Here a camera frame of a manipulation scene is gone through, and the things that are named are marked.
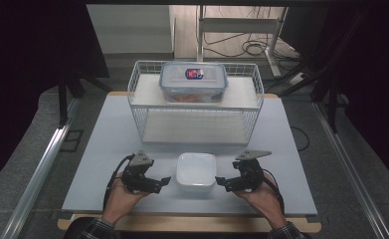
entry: plaid sleeve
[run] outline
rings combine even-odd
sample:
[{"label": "plaid sleeve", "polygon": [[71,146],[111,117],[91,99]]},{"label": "plaid sleeve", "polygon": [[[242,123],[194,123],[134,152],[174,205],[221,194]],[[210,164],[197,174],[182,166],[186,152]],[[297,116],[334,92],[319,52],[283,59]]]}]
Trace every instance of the plaid sleeve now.
[{"label": "plaid sleeve", "polygon": [[285,227],[278,230],[272,230],[270,233],[272,239],[303,239],[305,238],[293,223],[289,222]]},{"label": "plaid sleeve", "polygon": [[113,235],[113,227],[100,218],[93,219],[93,222],[82,233],[79,239],[101,239],[111,238]]}]

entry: wire basket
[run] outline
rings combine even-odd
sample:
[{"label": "wire basket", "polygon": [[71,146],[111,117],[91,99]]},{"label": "wire basket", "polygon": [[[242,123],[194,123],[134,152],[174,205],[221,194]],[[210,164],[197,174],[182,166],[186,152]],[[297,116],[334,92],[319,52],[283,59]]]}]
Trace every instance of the wire basket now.
[{"label": "wire basket", "polygon": [[136,62],[128,84],[128,102],[143,142],[248,144],[263,105],[257,65],[223,64],[229,85],[218,105],[174,105],[159,87],[165,63]]}]

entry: white plastic tub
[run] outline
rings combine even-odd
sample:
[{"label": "white plastic tub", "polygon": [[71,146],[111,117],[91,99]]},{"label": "white plastic tub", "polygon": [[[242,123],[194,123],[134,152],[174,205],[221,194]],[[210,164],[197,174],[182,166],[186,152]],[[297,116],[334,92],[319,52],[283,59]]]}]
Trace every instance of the white plastic tub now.
[{"label": "white plastic tub", "polygon": [[169,103],[218,104],[228,80],[221,64],[171,62],[163,65],[159,86]]},{"label": "white plastic tub", "polygon": [[176,180],[183,191],[208,192],[215,184],[216,158],[208,153],[186,152],[179,156]]}]

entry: dark background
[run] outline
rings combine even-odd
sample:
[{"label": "dark background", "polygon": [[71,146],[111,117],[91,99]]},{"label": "dark background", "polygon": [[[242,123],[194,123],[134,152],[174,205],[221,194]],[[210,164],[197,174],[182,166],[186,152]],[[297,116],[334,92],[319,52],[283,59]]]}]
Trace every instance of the dark background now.
[{"label": "dark background", "polygon": [[[309,33],[313,48],[296,48],[313,56],[308,66],[318,69],[351,13],[308,11],[316,16],[314,25],[301,25],[317,25],[319,32]],[[317,22],[321,18],[324,25]],[[287,28],[296,29],[289,21]],[[346,113],[389,168],[389,1],[373,4],[340,62],[336,75],[349,99]],[[75,70],[107,77],[85,4],[0,4],[0,170],[30,125],[39,95]]]},{"label": "dark background", "polygon": [[32,122],[40,94],[76,71],[108,77],[85,4],[1,1],[0,170]]}]

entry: container lid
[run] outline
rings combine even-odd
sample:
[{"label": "container lid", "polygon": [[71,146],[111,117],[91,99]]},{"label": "container lid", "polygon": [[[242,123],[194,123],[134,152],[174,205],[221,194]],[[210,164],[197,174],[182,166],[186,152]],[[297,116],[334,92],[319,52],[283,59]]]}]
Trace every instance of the container lid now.
[{"label": "container lid", "polygon": [[171,62],[163,65],[159,85],[177,89],[224,89],[228,80],[222,64]]}]

